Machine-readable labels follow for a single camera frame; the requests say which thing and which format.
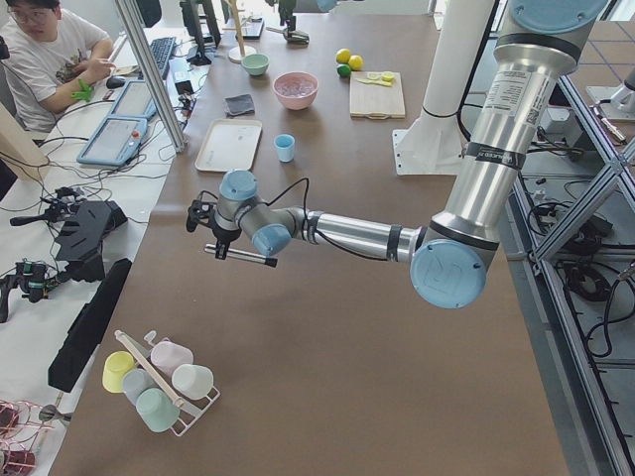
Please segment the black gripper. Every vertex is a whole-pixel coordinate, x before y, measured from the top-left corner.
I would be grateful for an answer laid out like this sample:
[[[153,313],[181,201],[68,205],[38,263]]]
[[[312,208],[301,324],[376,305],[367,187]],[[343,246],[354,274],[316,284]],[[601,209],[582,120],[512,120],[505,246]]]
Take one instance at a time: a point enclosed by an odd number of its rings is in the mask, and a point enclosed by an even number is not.
[[[217,202],[205,200],[203,198],[205,194],[217,199],[217,196],[208,190],[200,191],[188,208],[186,230],[193,233],[198,226],[209,228],[217,240],[214,247],[214,257],[218,260],[225,260],[229,244],[238,239],[238,227],[232,222],[228,224],[218,223],[215,215]]]
[[[296,0],[279,0],[278,1],[278,13],[280,17],[280,25],[292,28],[295,22],[294,10],[296,8]]]

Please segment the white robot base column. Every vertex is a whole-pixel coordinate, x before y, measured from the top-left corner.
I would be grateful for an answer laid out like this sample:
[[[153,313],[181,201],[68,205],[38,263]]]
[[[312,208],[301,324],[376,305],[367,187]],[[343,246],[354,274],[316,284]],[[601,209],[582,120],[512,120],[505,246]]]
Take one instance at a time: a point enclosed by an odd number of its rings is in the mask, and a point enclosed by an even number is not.
[[[496,16],[496,1],[451,1],[436,48],[419,118],[393,132],[400,176],[455,175],[462,161],[457,118],[472,72]]]

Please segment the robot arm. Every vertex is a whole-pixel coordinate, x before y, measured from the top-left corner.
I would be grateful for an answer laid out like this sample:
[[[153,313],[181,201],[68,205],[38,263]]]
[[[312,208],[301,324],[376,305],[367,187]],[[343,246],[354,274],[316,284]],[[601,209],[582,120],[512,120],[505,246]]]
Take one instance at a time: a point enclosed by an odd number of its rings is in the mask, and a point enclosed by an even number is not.
[[[327,13],[339,4],[336,0],[278,0],[270,1],[276,5],[280,25],[287,26],[296,13]]]
[[[497,72],[466,145],[443,211],[410,229],[304,206],[275,208],[257,193],[245,170],[224,175],[218,198],[194,200],[186,227],[212,232],[211,252],[230,257],[231,244],[250,238],[252,252],[238,259],[274,265],[292,239],[328,243],[375,261],[405,262],[416,292],[443,308],[460,308],[481,294],[499,245],[497,221],[522,169],[557,80],[573,72],[600,1],[512,1],[494,55]]]

